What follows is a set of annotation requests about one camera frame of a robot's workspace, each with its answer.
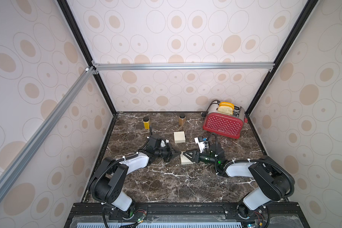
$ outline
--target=wooden block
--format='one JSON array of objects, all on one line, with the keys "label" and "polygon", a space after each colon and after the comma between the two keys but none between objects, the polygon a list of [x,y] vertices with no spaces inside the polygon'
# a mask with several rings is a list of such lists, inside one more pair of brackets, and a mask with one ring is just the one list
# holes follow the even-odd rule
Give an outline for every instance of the wooden block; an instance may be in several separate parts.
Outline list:
[{"label": "wooden block", "polygon": [[173,139],[175,140],[175,143],[184,143],[185,140],[185,132],[183,131],[176,131],[173,133]]},{"label": "wooden block", "polygon": [[185,157],[183,154],[180,154],[181,158],[181,164],[182,165],[188,165],[188,164],[193,164],[192,161],[190,161],[187,157]]}]

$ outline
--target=vent grille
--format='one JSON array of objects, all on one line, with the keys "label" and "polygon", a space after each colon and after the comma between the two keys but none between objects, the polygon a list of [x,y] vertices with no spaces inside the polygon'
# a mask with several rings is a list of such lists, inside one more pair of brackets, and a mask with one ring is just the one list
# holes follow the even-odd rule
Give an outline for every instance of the vent grille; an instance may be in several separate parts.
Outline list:
[{"label": "vent grille", "polygon": [[[126,222],[108,222],[109,228],[119,228],[127,225]],[[77,228],[105,228],[100,222],[80,222]],[[152,224],[141,223],[137,228],[242,228],[240,222],[154,222]]]}]

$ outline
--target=marble countertop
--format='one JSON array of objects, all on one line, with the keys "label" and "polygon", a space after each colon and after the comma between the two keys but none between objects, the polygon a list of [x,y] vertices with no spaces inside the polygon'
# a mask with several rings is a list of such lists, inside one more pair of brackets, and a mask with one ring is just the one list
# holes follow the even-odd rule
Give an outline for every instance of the marble countertop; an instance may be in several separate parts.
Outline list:
[{"label": "marble countertop", "polygon": [[[144,129],[143,117],[149,116],[154,133],[169,139],[183,150],[198,148],[195,137],[207,137],[202,129],[204,118],[198,113],[185,113],[186,123],[181,127],[178,113],[120,113],[111,134],[104,158],[120,158],[132,154],[146,141],[149,131]],[[186,143],[175,144],[174,131],[185,131]],[[227,159],[257,159],[263,154],[248,123],[243,125],[241,137],[231,139],[218,136]],[[166,163],[162,158],[143,169],[127,175],[123,191],[136,202],[238,202],[257,187],[255,180],[244,177],[224,178],[215,175],[214,167],[202,162],[181,165],[180,157]]]}]

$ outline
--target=patterned wallpaper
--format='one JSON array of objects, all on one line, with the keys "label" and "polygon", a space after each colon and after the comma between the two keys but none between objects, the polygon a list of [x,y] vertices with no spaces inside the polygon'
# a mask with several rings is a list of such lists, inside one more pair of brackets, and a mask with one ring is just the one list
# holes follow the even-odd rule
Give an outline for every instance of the patterned wallpaper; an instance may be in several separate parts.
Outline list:
[{"label": "patterned wallpaper", "polygon": [[62,228],[81,201],[111,118],[89,79],[0,203],[0,228]]},{"label": "patterned wallpaper", "polygon": [[[85,64],[55,2],[0,1],[0,175]],[[91,78],[3,199],[0,228],[63,227],[110,120]]]},{"label": "patterned wallpaper", "polygon": [[98,63],[274,61],[306,0],[68,0]]},{"label": "patterned wallpaper", "polygon": [[342,228],[342,0],[320,1],[255,110],[311,228]]},{"label": "patterned wallpaper", "polygon": [[0,175],[85,64],[54,2],[0,1]]},{"label": "patterned wallpaper", "polygon": [[118,111],[205,111],[214,99],[247,109],[268,69],[100,71]]}]

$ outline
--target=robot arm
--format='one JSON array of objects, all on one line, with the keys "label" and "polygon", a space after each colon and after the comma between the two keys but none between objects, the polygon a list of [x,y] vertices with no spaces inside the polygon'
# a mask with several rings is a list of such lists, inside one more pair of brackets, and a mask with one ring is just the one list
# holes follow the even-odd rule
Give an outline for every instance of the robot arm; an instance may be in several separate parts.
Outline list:
[{"label": "robot arm", "polygon": [[[150,165],[156,158],[163,158],[165,162],[169,162],[180,153],[167,139],[163,139],[158,134],[152,134],[150,128],[150,136],[136,154],[129,157],[123,156],[118,160],[106,157],[90,178],[87,190],[91,192],[95,200],[102,204],[112,204],[123,211],[125,218],[130,218],[134,213],[135,204],[122,191],[125,177],[137,169]],[[108,178],[106,174],[112,174],[112,177]]]},{"label": "robot arm", "polygon": [[195,138],[199,149],[183,152],[189,160],[195,163],[204,162],[217,164],[217,175],[224,177],[254,178],[258,187],[247,194],[238,203],[239,216],[248,218],[259,206],[270,201],[279,201],[289,197],[294,192],[295,181],[282,167],[269,156],[257,160],[238,160],[227,162],[224,150],[220,145],[211,144],[202,137]]}]

